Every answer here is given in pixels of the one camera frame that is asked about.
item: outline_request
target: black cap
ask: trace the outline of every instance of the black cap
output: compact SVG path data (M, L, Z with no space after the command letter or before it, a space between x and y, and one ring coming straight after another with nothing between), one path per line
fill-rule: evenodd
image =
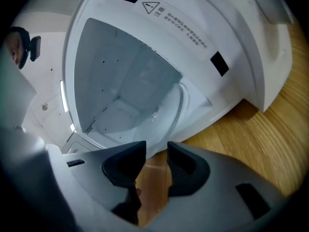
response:
M23 52L23 58L21 59L19 64L19 69L22 69L26 63L30 51L30 35L27 30L21 27L11 27L9 33L10 32L19 32L19 35L22 40L24 52Z

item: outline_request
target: white appliance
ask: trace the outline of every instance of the white appliance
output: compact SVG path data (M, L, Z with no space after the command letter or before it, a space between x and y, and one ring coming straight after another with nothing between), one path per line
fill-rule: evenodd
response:
M62 152L146 140L149 158L242 99L264 112L292 51L284 2L262 2L80 0L63 48L62 101L74 134Z

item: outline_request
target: wooden table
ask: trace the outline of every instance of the wooden table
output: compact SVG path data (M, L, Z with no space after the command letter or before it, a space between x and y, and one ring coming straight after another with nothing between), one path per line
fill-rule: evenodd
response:
M297 23L289 32L293 67L270 108L261 113L243 100L184 142L243 161L284 195L299 188L309 166L309 46ZM167 152L147 160L136 181L142 190L139 226L144 227L168 202Z

